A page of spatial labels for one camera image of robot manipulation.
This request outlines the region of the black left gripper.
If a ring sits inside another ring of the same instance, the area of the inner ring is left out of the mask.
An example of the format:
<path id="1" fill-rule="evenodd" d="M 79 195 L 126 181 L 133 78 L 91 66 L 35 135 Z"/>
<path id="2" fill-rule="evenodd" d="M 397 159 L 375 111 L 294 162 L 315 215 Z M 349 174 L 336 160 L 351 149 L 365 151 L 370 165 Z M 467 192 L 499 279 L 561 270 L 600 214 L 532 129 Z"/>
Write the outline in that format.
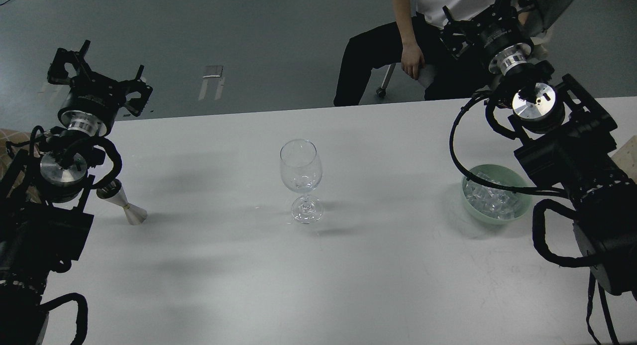
<path id="1" fill-rule="evenodd" d="M 83 131 L 89 136 L 107 136 L 118 110 L 124 107 L 132 116 L 141 116 L 153 88 L 142 80 L 144 65 L 139 65 L 131 80 L 116 81 L 93 73 L 86 61 L 91 41 L 84 41 L 79 51 L 58 48 L 47 71 L 47 82 L 70 86 L 58 111 L 60 123 L 68 130 Z"/>

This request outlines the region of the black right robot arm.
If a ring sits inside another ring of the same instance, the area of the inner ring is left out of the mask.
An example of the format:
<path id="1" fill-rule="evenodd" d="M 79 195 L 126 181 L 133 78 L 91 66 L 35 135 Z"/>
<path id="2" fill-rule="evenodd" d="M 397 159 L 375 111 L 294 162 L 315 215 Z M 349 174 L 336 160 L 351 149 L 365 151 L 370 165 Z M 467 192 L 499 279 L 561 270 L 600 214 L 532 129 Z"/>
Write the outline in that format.
<path id="1" fill-rule="evenodd" d="M 499 79 L 474 93 L 453 122 L 449 149 L 468 180 L 514 193 L 544 195 L 532 213 L 537 253 L 562 267 L 590 270 L 587 314 L 596 292 L 614 345 L 607 294 L 636 293 L 636 182 L 611 159 L 612 116 L 571 75 L 553 86 L 548 61 L 530 62 L 532 35 L 548 30 L 573 0 L 495 0 L 469 20 L 443 7 L 440 39 L 455 58 L 473 52 Z M 498 186 L 464 168 L 454 150 L 456 127 L 479 101 L 498 134 L 519 139 L 514 154 L 532 188 Z"/>

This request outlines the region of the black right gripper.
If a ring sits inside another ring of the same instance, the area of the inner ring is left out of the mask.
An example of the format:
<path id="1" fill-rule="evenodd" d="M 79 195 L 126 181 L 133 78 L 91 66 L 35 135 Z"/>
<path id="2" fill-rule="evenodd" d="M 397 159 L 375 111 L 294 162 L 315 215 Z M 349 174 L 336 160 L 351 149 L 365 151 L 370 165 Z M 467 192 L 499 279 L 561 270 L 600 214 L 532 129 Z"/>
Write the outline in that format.
<path id="1" fill-rule="evenodd" d="M 440 39 L 456 61 L 480 59 L 490 73 L 505 76 L 528 62 L 534 48 L 518 14 L 538 9 L 538 0 L 495 0 L 495 7 L 469 20 L 455 20 L 444 5 Z"/>

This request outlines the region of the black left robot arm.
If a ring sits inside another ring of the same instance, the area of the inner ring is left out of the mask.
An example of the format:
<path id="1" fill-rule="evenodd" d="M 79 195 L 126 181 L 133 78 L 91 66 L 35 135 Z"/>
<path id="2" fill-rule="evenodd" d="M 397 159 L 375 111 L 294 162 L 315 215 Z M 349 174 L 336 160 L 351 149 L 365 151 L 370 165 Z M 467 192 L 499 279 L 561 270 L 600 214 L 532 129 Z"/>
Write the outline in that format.
<path id="1" fill-rule="evenodd" d="M 48 83 L 70 87 L 58 111 L 61 125 L 37 125 L 25 141 L 7 141 L 9 166 L 1 178 L 1 343 L 40 345 L 50 312 L 77 304 L 75 336 L 88 332 L 88 302 L 68 293 L 43 302 L 48 275 L 68 272 L 84 250 L 94 216 L 85 211 L 89 195 L 118 205 L 131 225 L 147 212 L 131 204 L 118 175 L 121 155 L 107 138 L 119 109 L 139 116 L 152 94 L 139 66 L 131 80 L 117 81 L 86 62 L 90 42 L 80 50 L 59 48 Z"/>

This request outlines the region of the person's hand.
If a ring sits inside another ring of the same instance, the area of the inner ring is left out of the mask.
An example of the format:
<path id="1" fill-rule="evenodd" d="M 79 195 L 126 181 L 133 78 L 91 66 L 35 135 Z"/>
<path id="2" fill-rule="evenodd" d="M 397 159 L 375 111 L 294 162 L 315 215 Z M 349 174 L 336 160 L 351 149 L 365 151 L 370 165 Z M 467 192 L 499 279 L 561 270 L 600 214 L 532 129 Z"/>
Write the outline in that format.
<path id="1" fill-rule="evenodd" d="M 423 51 L 417 43 L 407 42 L 402 45 L 401 69 L 413 80 L 418 80 L 420 70 L 425 66 Z"/>

